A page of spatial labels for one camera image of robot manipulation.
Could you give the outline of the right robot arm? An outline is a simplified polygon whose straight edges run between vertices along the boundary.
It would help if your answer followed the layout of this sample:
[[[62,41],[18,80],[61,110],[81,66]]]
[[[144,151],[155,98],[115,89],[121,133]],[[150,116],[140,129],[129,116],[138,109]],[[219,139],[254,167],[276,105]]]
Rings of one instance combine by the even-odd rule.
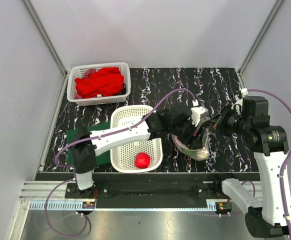
[[[220,180],[212,186],[217,198],[228,196],[244,214],[248,232],[254,238],[291,239],[291,195],[288,175],[282,167],[290,153],[286,131],[270,124],[269,102],[262,96],[245,96],[241,113],[226,106],[203,124],[222,136],[243,136],[253,152],[261,184],[258,200],[236,178]]]

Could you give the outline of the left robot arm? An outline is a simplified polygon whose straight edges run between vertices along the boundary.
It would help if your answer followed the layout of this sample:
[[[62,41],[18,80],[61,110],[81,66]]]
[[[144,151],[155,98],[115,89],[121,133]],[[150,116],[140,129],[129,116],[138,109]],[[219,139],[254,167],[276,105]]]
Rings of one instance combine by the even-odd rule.
[[[194,154],[194,159],[208,157],[207,130],[203,128],[206,111],[201,107],[152,110],[129,125],[99,131],[79,131],[69,151],[74,163],[76,192],[82,198],[93,194],[93,170],[97,157],[107,151],[135,142],[148,142],[166,135],[174,137],[178,149]]]

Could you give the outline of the clear zip top bag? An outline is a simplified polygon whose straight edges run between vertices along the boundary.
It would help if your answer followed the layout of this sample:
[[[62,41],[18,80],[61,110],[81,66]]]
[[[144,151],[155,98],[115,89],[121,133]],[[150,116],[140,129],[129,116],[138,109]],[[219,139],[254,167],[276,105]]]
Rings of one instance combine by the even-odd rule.
[[[176,148],[186,156],[203,161],[210,156],[208,144],[208,129],[199,122],[197,126],[189,126],[180,135],[172,135]]]

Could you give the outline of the red fake apple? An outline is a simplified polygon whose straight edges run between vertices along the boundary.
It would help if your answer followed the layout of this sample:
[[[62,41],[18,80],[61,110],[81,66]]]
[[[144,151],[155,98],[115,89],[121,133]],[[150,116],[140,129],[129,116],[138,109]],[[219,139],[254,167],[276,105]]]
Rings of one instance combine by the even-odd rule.
[[[151,163],[151,157],[145,153],[140,152],[136,155],[134,165],[139,169],[146,169]]]

